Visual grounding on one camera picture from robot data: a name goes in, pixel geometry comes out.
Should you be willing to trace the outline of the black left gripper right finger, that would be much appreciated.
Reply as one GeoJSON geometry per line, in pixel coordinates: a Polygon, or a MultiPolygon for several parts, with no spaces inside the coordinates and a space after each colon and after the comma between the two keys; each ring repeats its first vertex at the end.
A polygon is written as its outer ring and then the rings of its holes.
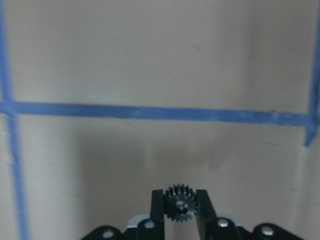
{"type": "Polygon", "coordinates": [[[300,240],[301,237],[273,223],[246,230],[227,216],[218,216],[206,190],[196,191],[196,223],[201,240],[300,240]]]}

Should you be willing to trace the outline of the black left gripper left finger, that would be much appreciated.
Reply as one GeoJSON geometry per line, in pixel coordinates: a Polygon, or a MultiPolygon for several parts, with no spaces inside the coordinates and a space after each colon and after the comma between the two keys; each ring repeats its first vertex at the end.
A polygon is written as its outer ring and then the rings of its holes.
{"type": "Polygon", "coordinates": [[[102,225],[84,236],[86,240],[163,240],[165,239],[164,197],[162,190],[151,193],[150,214],[137,215],[128,221],[121,232],[110,225],[102,225]]]}

